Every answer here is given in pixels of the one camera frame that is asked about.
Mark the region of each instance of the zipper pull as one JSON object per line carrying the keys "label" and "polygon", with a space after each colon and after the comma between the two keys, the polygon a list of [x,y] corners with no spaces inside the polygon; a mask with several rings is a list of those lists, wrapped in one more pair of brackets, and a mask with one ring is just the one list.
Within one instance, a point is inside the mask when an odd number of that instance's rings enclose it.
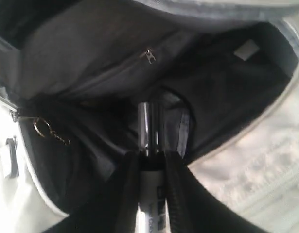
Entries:
{"label": "zipper pull", "polygon": [[146,49],[146,51],[140,55],[140,57],[144,57],[144,56],[147,57],[147,60],[149,61],[150,64],[156,62],[156,58],[150,49]]}

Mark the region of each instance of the metal key ring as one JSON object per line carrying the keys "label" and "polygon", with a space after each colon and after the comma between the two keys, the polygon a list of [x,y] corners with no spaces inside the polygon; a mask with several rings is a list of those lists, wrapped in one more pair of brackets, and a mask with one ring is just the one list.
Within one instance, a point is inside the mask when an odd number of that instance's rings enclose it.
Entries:
{"label": "metal key ring", "polygon": [[46,135],[44,135],[44,134],[39,130],[39,128],[38,128],[38,123],[39,123],[40,120],[41,120],[43,123],[45,123],[45,125],[47,125],[47,127],[48,127],[48,129],[49,129],[49,132],[52,132],[53,130],[52,130],[52,128],[51,128],[51,125],[50,125],[45,119],[42,119],[42,118],[36,118],[36,119],[34,119],[33,124],[34,124],[34,128],[35,128],[35,130],[37,131],[37,133],[38,133],[40,136],[42,136],[43,138],[47,138]]}

